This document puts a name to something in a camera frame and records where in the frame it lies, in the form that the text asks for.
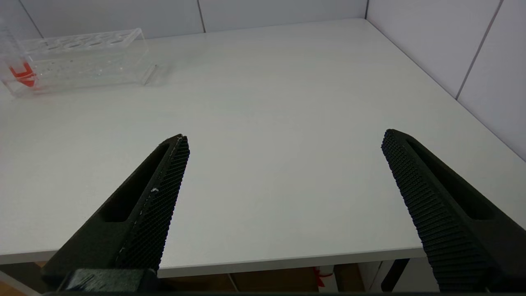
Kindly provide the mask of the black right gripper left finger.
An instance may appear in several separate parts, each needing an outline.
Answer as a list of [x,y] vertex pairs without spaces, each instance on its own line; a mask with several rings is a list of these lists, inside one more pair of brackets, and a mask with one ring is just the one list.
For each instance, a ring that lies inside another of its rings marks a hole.
[[151,288],[190,149],[163,141],[41,270],[49,288]]

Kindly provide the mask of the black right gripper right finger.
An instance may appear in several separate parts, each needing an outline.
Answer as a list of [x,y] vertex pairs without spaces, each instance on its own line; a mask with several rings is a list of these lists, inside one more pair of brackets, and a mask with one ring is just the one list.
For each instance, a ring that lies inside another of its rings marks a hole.
[[441,292],[524,292],[526,233],[412,136],[381,145]]

